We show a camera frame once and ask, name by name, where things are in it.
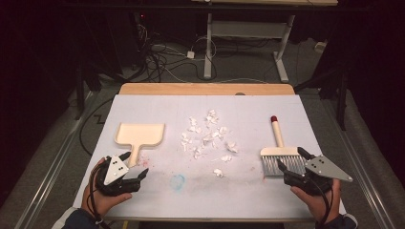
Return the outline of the white table sheet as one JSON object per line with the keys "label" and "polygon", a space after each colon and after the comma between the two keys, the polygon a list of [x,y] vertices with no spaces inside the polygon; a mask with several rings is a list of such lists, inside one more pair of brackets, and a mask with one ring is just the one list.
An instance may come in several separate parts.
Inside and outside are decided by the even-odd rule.
{"label": "white table sheet", "polygon": [[[233,131],[240,152],[214,177],[190,167],[179,142],[181,118],[214,109]],[[149,172],[134,196],[113,208],[109,219],[309,221],[307,206],[279,178],[264,175],[260,151],[276,142],[270,118],[280,123],[286,145],[321,152],[297,95],[118,95],[91,158],[120,155],[115,142],[120,123],[164,124],[162,142],[143,148],[129,172]]]}

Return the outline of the dark metal stand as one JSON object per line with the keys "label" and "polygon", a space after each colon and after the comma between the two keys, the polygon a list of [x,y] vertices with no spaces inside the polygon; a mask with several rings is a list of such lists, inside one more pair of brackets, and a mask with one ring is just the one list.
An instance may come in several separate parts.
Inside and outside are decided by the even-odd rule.
{"label": "dark metal stand", "polygon": [[348,89],[347,71],[338,68],[329,69],[324,73],[313,76],[310,80],[298,84],[293,90],[298,93],[306,88],[319,88],[321,99],[336,99],[336,121],[340,129],[345,131],[345,110]]}
{"label": "dark metal stand", "polygon": [[85,109],[84,85],[87,85],[91,92],[99,92],[101,84],[95,70],[85,64],[79,64],[75,71],[76,103],[77,112],[75,119],[79,120]]}

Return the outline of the dark equipment rack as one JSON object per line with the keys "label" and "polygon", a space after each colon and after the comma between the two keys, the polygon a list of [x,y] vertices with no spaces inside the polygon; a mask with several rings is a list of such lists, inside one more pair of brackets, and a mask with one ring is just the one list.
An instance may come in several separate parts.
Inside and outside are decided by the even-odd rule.
{"label": "dark equipment rack", "polygon": [[114,41],[119,66],[134,69],[144,66],[142,43],[139,36],[139,14],[129,11],[113,11],[107,21]]}

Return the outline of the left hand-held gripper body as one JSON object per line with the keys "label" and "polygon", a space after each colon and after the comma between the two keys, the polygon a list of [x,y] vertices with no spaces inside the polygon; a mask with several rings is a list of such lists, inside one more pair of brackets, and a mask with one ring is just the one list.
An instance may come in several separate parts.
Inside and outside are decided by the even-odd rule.
{"label": "left hand-held gripper body", "polygon": [[137,181],[137,177],[124,179],[128,172],[129,168],[118,156],[107,156],[96,176],[97,190],[104,196],[137,192],[141,181]]}

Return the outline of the pile of white paper scraps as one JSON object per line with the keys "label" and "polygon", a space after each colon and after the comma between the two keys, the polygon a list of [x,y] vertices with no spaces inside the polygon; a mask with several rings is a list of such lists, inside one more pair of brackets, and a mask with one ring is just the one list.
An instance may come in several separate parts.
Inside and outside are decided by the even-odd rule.
{"label": "pile of white paper scraps", "polygon": [[219,178],[240,152],[233,131],[214,109],[182,117],[179,142],[191,168]]}

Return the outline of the person's left hand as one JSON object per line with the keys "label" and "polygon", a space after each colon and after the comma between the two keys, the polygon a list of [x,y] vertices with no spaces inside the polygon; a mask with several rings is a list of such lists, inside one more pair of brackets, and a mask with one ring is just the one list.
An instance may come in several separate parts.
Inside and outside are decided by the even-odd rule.
{"label": "person's left hand", "polygon": [[124,193],[116,197],[104,196],[96,188],[96,175],[98,167],[105,161],[102,157],[92,170],[89,178],[89,183],[84,189],[81,208],[89,209],[96,219],[103,218],[113,207],[130,199],[131,193]]}

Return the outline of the cream plastic dustpan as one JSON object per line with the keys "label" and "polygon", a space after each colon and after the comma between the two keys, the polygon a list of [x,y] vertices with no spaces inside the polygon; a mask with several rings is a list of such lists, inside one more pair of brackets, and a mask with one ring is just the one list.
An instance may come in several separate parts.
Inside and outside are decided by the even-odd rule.
{"label": "cream plastic dustpan", "polygon": [[139,151],[142,147],[154,147],[162,142],[164,129],[164,124],[120,123],[118,125],[116,144],[131,147],[127,162],[129,168],[138,164]]}

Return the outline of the cream brush with red tip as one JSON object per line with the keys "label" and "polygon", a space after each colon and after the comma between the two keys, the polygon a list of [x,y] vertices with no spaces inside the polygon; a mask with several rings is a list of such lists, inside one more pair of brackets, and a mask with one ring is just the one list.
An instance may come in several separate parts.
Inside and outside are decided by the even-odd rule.
{"label": "cream brush with red tip", "polygon": [[280,159],[291,172],[302,174],[305,172],[305,159],[299,155],[296,146],[290,147],[284,144],[278,118],[273,115],[270,118],[275,147],[265,147],[260,151],[263,162],[264,175],[266,177],[281,177],[283,172],[279,169],[277,160]]}

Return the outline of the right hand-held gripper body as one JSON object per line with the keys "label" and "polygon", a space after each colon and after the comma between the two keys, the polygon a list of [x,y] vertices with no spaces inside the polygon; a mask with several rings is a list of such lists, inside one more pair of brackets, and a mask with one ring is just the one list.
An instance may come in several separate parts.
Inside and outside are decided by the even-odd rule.
{"label": "right hand-held gripper body", "polygon": [[297,174],[283,166],[284,183],[302,189],[311,196],[321,196],[331,190],[333,179],[352,182],[353,178],[325,156],[315,156],[304,164],[305,172]]}

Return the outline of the person's right hand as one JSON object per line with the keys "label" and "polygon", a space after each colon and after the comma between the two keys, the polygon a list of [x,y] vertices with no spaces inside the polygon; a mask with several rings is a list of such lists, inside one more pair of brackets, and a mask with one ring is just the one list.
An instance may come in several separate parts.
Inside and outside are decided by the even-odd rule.
{"label": "person's right hand", "polygon": [[290,191],[301,199],[309,208],[310,213],[313,215],[314,220],[318,224],[327,224],[330,221],[336,219],[339,215],[340,198],[341,198],[341,183],[338,179],[335,179],[332,184],[332,189],[326,193],[326,198],[330,205],[330,211],[328,217],[324,219],[327,213],[327,205],[323,197],[311,196],[298,187],[292,186]]}

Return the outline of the white metal frame desk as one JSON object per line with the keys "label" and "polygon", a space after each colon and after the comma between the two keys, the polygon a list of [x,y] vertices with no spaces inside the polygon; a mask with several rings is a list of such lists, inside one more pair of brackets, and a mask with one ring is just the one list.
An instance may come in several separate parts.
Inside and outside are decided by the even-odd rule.
{"label": "white metal frame desk", "polygon": [[[192,0],[193,2],[204,3],[206,7],[219,7],[223,4],[225,7],[236,7],[242,5],[247,7],[292,7],[294,10],[298,7],[308,6],[313,8],[335,7],[337,0]],[[254,22],[248,19],[214,19],[213,14],[207,14],[206,21],[206,48],[204,55],[203,78],[213,78],[213,57],[217,47],[213,41],[214,37],[240,37],[240,38],[264,38],[280,39],[281,44],[278,51],[275,51],[273,61],[278,71],[280,80],[288,83],[288,75],[283,63],[283,54],[287,46],[290,32],[293,27],[295,13],[290,13],[285,22]]]}

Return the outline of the aluminium floor rail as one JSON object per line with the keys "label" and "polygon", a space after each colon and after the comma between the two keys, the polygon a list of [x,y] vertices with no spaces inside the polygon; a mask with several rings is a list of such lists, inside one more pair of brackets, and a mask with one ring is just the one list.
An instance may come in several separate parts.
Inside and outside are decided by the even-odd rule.
{"label": "aluminium floor rail", "polygon": [[356,106],[345,112],[345,130],[335,120],[332,104],[324,102],[324,107],[354,176],[353,186],[345,185],[347,210],[356,215],[362,229],[401,229],[405,225],[405,190]]}
{"label": "aluminium floor rail", "polygon": [[25,205],[12,229],[32,229],[77,138],[84,115],[97,97],[98,92],[85,93],[83,108],[79,108],[77,100],[48,131],[11,193]]}

